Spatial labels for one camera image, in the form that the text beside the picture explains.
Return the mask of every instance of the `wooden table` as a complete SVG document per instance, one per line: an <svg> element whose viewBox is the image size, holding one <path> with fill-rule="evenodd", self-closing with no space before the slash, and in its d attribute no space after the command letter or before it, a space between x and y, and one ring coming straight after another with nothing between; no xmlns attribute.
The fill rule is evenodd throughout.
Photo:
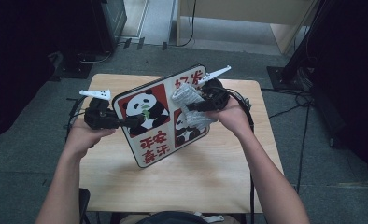
<svg viewBox="0 0 368 224"><path fill-rule="evenodd" d="M112 97L158 77L98 74L89 90ZM221 79L252 103L255 134L282 172L274 135L256 81ZM88 107L87 98L83 108ZM139 168L121 129L90 149L80 166L80 186L91 192L88 211L249 213L250 172L234 135L213 123L207 136L169 157ZM255 198L255 212L262 209Z"/></svg>

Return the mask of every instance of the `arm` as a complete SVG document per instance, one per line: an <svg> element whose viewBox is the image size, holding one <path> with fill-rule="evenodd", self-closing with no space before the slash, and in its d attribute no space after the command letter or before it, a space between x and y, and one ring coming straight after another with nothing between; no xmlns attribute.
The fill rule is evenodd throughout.
<svg viewBox="0 0 368 224"><path fill-rule="evenodd" d="M115 130L92 130L83 119L74 123L35 223L79 223L79 163L88 148Z"/></svg>
<svg viewBox="0 0 368 224"><path fill-rule="evenodd" d="M239 103L231 98L220 112L206 114L212 119L218 119L239 139L268 222L309 223L300 197L262 148Z"/></svg>

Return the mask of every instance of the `black chair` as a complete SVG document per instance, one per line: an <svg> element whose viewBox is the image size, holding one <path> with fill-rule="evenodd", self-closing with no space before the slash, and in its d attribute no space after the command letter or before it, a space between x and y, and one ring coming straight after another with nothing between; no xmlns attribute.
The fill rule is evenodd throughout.
<svg viewBox="0 0 368 224"><path fill-rule="evenodd" d="M82 224L83 221L85 221L86 224L91 224L86 216L86 209L88 208L88 202L90 198L91 193L87 189L79 189L79 224Z"/></svg>

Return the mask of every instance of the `person's right hand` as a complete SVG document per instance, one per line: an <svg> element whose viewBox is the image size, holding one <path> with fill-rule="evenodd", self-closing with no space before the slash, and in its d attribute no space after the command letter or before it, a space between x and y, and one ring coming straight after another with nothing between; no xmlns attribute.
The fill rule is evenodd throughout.
<svg viewBox="0 0 368 224"><path fill-rule="evenodd" d="M221 111L208 111L205 114L212 119L217 119L235 135L251 130L245 111L233 97L230 97L228 104Z"/></svg>

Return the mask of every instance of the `person's left hand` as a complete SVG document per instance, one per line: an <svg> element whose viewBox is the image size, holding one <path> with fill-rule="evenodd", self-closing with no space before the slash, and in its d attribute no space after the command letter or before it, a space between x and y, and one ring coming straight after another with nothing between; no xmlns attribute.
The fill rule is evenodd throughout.
<svg viewBox="0 0 368 224"><path fill-rule="evenodd" d="M115 131L115 129L93 130L83 119L77 119L67 137L64 153L80 160L86 155L88 149L97 144L102 137L111 135Z"/></svg>

